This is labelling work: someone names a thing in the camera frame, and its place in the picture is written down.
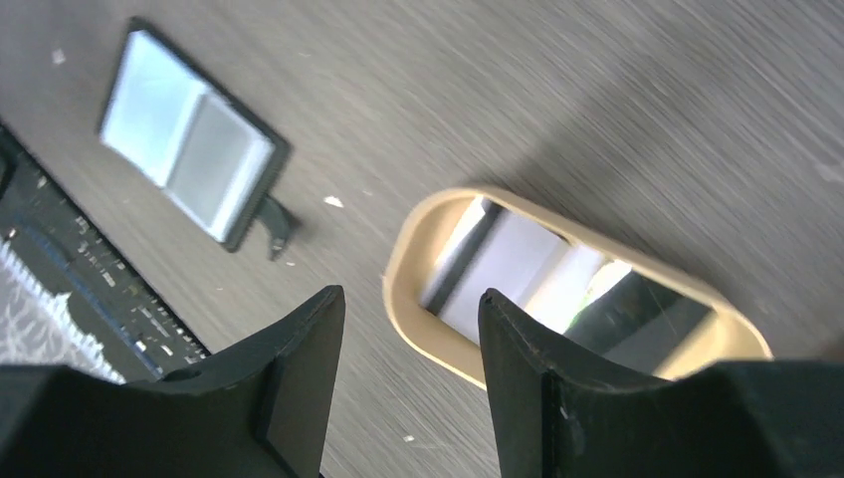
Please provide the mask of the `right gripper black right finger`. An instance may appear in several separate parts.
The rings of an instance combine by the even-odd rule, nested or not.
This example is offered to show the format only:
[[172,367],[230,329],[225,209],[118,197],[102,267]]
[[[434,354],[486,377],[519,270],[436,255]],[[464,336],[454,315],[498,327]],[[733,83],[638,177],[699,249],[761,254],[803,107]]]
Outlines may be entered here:
[[603,358],[497,290],[480,300],[505,477],[839,477],[843,367],[720,361],[677,381]]

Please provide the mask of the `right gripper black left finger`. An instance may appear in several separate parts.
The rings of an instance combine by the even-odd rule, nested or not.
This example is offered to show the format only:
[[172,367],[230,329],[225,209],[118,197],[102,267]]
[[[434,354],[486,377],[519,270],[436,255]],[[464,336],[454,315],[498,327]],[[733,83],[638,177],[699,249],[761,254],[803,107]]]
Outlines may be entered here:
[[5,477],[317,477],[345,318],[339,285],[158,381],[1,369]]

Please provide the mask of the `white striped credit card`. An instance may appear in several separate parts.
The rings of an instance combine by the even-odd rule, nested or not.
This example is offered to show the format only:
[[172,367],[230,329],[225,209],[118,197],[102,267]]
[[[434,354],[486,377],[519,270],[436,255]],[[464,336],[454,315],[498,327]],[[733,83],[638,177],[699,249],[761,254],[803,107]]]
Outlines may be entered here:
[[591,318],[634,275],[630,264],[567,239],[484,196],[469,201],[449,229],[420,305],[473,343],[480,296],[496,289],[557,333]]

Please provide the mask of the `black leather card holder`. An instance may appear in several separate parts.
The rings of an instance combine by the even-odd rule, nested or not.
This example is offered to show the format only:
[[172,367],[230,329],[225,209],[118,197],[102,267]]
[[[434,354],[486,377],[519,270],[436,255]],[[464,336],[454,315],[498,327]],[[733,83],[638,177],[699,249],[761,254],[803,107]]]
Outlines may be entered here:
[[98,133],[226,251],[255,223],[271,261],[294,237],[272,195],[290,143],[147,19],[127,23]]

